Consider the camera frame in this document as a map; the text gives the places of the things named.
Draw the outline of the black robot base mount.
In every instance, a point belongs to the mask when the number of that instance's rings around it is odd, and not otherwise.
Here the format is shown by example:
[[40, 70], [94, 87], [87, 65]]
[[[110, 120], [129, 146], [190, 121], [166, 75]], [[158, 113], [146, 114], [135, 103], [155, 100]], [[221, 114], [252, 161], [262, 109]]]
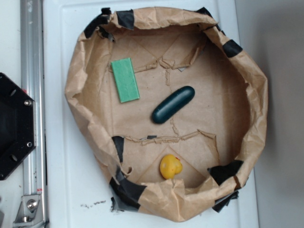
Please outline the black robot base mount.
[[33, 151], [35, 101], [0, 74], [0, 180], [7, 179]]

